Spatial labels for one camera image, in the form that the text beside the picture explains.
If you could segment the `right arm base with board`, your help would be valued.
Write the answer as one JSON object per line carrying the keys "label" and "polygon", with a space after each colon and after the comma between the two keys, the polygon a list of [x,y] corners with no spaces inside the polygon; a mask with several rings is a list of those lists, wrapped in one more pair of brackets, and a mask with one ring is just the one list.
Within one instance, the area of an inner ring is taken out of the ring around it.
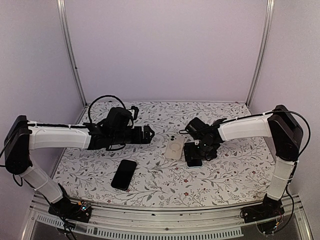
{"label": "right arm base with board", "polygon": [[245,223],[263,221],[257,224],[258,230],[264,235],[272,235],[279,228],[285,210],[281,200],[265,198],[261,204],[243,207],[239,216]]}

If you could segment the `aluminium frame post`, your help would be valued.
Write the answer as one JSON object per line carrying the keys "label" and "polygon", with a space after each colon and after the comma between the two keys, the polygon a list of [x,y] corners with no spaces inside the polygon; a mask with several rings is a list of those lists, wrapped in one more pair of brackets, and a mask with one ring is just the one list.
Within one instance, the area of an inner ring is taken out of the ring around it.
{"label": "aluminium frame post", "polygon": [[73,75],[73,79],[75,82],[75,87],[77,90],[77,93],[79,95],[79,99],[81,104],[86,107],[88,105],[86,97],[85,97],[85,92],[81,83],[79,71],[78,71],[78,66],[76,63],[76,58],[72,46],[72,40],[71,40],[71,35],[70,35],[70,30],[69,30],[69,25],[68,25],[68,18],[67,18],[67,12],[66,12],[66,5],[64,0],[57,0],[57,10],[58,10],[58,16],[60,20],[60,25],[61,25],[61,30],[62,30],[62,35],[67,51],[67,56],[68,60],[70,63],[71,67],[71,72]]}
{"label": "aluminium frame post", "polygon": [[248,95],[245,102],[248,108],[250,108],[252,105],[254,95],[258,87],[258,82],[259,82],[259,78],[260,78],[260,74],[261,74],[263,62],[264,62],[264,56],[267,50],[268,39],[269,39],[271,27],[272,27],[274,7],[275,7],[274,0],[266,1],[266,11],[265,11],[265,17],[264,17],[262,37],[260,41],[259,51],[258,51],[257,60],[256,60],[256,64],[253,71],[251,84],[250,84]]}

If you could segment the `right aluminium frame post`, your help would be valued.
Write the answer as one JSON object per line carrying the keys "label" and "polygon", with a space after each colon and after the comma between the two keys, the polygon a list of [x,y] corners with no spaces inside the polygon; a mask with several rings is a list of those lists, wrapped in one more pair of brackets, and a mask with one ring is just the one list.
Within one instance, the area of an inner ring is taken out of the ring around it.
{"label": "right aluminium frame post", "polygon": [[272,27],[274,7],[275,7],[274,0],[266,1],[266,11],[265,11],[265,17],[264,17],[262,37],[260,41],[259,51],[258,51],[257,60],[256,60],[256,64],[253,71],[251,84],[250,84],[248,95],[245,102],[248,108],[250,108],[252,105],[254,95],[258,87],[258,82],[259,82],[259,78],[260,78],[260,74],[261,74],[263,62],[264,62],[264,56],[267,50],[268,39],[269,39],[271,27]]}

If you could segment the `front aluminium rail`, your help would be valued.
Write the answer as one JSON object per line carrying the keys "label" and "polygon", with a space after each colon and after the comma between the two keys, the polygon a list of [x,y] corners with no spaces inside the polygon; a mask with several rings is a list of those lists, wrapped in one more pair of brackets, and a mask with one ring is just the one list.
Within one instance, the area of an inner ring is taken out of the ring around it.
{"label": "front aluminium rail", "polygon": [[23,228],[24,240],[311,240],[313,234],[298,195],[282,198],[285,210],[279,232],[264,235],[273,219],[246,223],[241,204],[213,207],[156,208],[97,203],[88,223],[74,222],[66,233],[63,222],[48,213],[35,194]]}

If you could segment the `black phone lying on table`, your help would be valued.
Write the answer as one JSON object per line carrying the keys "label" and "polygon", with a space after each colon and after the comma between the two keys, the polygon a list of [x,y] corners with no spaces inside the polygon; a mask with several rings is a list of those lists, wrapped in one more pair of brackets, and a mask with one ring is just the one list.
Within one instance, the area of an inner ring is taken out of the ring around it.
{"label": "black phone lying on table", "polygon": [[123,159],[111,181],[111,187],[114,189],[126,191],[136,170],[137,163],[132,160]]}

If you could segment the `left aluminium frame post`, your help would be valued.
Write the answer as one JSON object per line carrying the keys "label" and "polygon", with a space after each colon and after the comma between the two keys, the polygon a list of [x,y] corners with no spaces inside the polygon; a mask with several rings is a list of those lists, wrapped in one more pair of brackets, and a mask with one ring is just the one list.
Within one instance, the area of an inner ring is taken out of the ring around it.
{"label": "left aluminium frame post", "polygon": [[71,35],[70,35],[70,30],[69,30],[69,25],[68,25],[68,18],[67,18],[67,12],[66,12],[66,5],[64,0],[57,0],[57,10],[58,10],[58,16],[60,20],[60,25],[61,25],[61,30],[62,30],[62,35],[67,51],[67,56],[68,60],[70,63],[71,67],[71,72],[73,75],[73,79],[75,82],[75,87],[77,90],[77,93],[79,95],[79,99],[81,104],[86,107],[88,105],[86,97],[85,97],[85,92],[81,83],[79,71],[78,71],[78,66],[76,63],[76,58],[72,46],[72,40],[71,40]]}

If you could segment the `left arm base with board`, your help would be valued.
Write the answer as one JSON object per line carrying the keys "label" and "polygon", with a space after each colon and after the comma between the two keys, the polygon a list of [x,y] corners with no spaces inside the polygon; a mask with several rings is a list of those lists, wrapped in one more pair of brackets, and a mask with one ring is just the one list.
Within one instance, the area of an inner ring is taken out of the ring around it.
{"label": "left arm base with board", "polygon": [[64,219],[88,223],[92,214],[92,206],[83,200],[73,203],[69,199],[61,199],[50,204],[48,213]]}

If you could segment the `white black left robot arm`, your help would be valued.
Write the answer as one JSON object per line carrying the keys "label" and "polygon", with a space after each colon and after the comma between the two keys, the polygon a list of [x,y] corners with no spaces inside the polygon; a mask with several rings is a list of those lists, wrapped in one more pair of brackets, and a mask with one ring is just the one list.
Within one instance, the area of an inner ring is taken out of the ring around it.
{"label": "white black left robot arm", "polygon": [[74,213],[74,205],[69,202],[63,188],[53,181],[30,157],[31,150],[47,148],[76,148],[85,150],[106,149],[118,145],[150,144],[155,132],[150,126],[136,126],[139,109],[112,107],[106,118],[94,123],[91,112],[87,112],[88,122],[82,124],[55,124],[29,121],[19,115],[11,126],[3,143],[0,155],[2,165],[13,176],[28,182],[35,191],[40,192],[63,216]]}

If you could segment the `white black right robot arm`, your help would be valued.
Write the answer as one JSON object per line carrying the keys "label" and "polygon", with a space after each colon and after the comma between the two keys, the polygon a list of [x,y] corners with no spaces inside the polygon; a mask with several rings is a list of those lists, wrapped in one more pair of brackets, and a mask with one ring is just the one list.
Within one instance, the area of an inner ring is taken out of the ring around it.
{"label": "white black right robot arm", "polygon": [[277,105],[269,112],[237,117],[221,118],[211,125],[198,117],[192,119],[185,131],[193,138],[186,142],[183,154],[187,163],[211,161],[217,158],[217,150],[224,142],[242,138],[272,138],[275,147],[275,169],[267,190],[266,200],[259,206],[258,213],[262,218],[269,218],[278,210],[278,203],[291,181],[301,153],[304,136],[303,128],[295,119],[297,113],[288,110],[284,105]]}

